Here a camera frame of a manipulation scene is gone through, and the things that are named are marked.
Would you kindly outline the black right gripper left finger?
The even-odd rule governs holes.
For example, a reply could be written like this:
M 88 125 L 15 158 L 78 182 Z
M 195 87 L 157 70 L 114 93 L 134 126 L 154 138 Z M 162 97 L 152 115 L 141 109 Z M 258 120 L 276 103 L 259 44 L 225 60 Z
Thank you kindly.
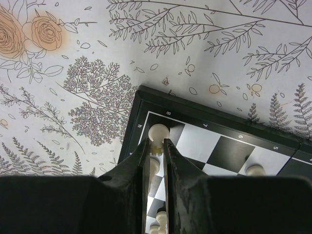
M 3 234 L 142 234 L 150 142 L 99 176 L 3 176 Z

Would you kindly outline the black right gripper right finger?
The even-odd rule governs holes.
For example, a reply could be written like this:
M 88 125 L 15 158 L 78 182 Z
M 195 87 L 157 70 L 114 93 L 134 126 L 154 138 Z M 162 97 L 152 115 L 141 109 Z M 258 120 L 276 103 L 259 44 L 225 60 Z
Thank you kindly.
M 209 176 L 164 141 L 168 233 L 309 234 L 312 184 L 300 177 Z

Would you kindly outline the black white chess board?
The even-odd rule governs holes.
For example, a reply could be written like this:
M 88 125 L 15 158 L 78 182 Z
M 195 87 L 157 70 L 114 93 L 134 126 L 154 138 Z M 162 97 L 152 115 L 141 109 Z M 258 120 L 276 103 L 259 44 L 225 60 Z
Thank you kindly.
M 146 86 L 135 94 L 120 161 L 155 124 L 165 125 L 179 152 L 208 175 L 245 176 L 258 164 L 268 176 L 312 177 L 311 141 Z

